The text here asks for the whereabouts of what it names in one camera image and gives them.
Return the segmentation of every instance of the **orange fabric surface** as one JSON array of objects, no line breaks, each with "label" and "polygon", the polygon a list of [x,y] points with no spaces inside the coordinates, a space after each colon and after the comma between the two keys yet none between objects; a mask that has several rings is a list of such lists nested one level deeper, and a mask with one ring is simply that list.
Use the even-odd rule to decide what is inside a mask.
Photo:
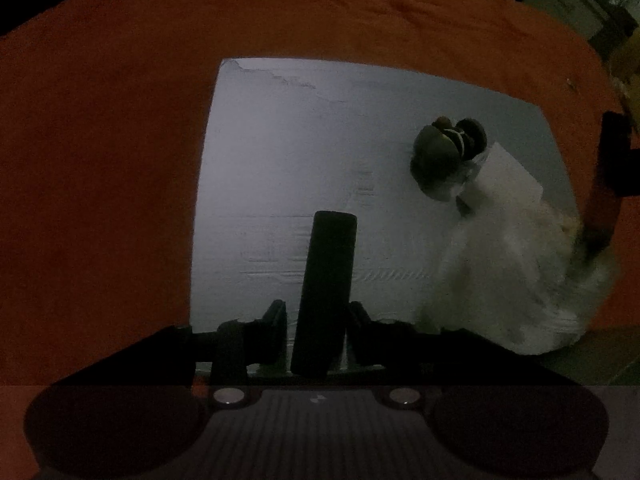
[{"label": "orange fabric surface", "polygon": [[[188,322],[210,99],[241,56],[412,69],[535,103],[580,208],[601,115],[620,111],[588,44],[512,0],[67,0],[0,38],[2,384],[49,384]],[[639,224],[625,200],[626,275],[596,328],[640,322]],[[20,410],[38,390],[0,388],[0,478],[36,471]]]}]

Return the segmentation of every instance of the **plastic bag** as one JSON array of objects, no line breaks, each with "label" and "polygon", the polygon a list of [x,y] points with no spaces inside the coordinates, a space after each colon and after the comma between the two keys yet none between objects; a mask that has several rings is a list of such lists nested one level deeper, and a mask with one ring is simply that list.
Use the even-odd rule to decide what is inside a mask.
[{"label": "plastic bag", "polygon": [[494,203],[456,227],[416,327],[465,328],[518,354],[578,341],[617,275],[610,248],[567,276],[578,219]]}]

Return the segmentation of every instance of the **orange cloth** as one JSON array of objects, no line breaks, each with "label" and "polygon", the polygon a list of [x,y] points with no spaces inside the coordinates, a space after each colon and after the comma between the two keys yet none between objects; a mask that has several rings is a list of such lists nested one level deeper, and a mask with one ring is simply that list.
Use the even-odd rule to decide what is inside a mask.
[{"label": "orange cloth", "polygon": [[[49,384],[188,322],[210,99],[241,56],[412,69],[535,103],[580,208],[601,115],[620,110],[588,44],[512,0],[67,0],[0,38],[3,384]],[[625,200],[626,275],[594,327],[640,322],[639,224]],[[0,478],[36,471],[20,420],[38,390],[0,388]]]}]

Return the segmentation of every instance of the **brown fabric item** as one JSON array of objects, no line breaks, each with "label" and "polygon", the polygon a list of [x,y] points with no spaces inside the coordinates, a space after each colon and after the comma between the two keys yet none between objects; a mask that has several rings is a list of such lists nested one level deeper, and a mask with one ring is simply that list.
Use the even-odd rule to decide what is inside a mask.
[{"label": "brown fabric item", "polygon": [[[241,56],[412,69],[535,103],[580,207],[602,113],[620,111],[588,44],[512,0],[67,0],[0,38],[3,384],[52,383],[188,322],[210,99]],[[625,200],[626,275],[596,327],[640,322],[639,221]],[[15,410],[37,390],[0,388],[0,478],[35,472]]]}]

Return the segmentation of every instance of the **crumpled white paper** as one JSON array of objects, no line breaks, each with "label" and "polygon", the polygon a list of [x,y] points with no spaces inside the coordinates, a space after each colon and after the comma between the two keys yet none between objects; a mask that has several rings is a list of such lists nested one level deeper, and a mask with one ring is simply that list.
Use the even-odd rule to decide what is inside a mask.
[{"label": "crumpled white paper", "polygon": [[481,208],[454,230],[418,329],[465,328],[518,354],[575,343],[618,272],[607,248],[567,277],[579,228],[545,203]]}]

